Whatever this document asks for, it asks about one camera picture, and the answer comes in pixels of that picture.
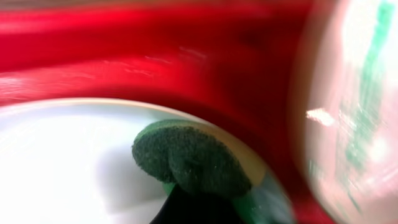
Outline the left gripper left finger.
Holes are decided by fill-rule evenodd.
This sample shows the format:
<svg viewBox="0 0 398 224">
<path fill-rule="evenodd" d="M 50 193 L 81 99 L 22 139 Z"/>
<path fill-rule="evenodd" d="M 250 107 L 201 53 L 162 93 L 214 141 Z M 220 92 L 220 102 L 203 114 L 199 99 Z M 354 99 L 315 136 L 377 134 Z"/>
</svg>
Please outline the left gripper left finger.
<svg viewBox="0 0 398 224">
<path fill-rule="evenodd" d="M 175 185 L 150 224 L 189 224 L 197 215 L 198 200 Z"/>
</svg>

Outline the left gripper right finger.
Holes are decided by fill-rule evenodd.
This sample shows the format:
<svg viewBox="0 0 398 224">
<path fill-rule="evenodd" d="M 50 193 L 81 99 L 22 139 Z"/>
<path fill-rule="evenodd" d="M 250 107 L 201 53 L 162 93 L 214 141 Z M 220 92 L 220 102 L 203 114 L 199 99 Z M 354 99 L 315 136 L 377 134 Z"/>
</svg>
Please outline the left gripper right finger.
<svg viewBox="0 0 398 224">
<path fill-rule="evenodd" d="M 202 224 L 243 224 L 229 200 L 212 194 L 199 197 L 199 223 Z"/>
</svg>

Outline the light blue plate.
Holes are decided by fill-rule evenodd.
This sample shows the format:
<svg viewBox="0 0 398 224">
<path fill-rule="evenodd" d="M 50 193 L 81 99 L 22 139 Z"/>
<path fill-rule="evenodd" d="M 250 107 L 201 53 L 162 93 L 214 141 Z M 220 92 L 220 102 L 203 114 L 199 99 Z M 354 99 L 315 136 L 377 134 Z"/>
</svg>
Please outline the light blue plate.
<svg viewBox="0 0 398 224">
<path fill-rule="evenodd" d="M 39 101 L 1 109 L 2 223 L 150 223 L 169 195 L 132 156 L 163 120 L 214 126 L 147 103 Z"/>
</svg>

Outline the green yellow sponge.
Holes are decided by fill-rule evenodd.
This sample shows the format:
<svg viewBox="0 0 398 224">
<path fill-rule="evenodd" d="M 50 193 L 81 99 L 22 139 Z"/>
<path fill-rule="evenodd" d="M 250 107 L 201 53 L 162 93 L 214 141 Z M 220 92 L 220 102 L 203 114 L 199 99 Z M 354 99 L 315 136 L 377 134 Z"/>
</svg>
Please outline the green yellow sponge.
<svg viewBox="0 0 398 224">
<path fill-rule="evenodd" d="M 172 119 L 154 122 L 134 139 L 132 156 L 169 194 L 179 185 L 197 198 L 193 223 L 202 224 L 199 197 L 204 194 L 229 200 L 243 223 L 295 223 L 290 202 L 265 162 L 216 126 Z"/>
</svg>

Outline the white pink plate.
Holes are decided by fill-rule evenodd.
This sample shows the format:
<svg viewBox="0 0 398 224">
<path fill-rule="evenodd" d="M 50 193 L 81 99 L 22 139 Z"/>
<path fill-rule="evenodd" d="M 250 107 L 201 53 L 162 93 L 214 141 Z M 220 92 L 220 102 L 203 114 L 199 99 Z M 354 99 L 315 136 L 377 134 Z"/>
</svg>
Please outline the white pink plate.
<svg viewBox="0 0 398 224">
<path fill-rule="evenodd" d="M 337 223 L 397 222 L 397 1 L 316 1 L 289 99 L 294 159 Z"/>
</svg>

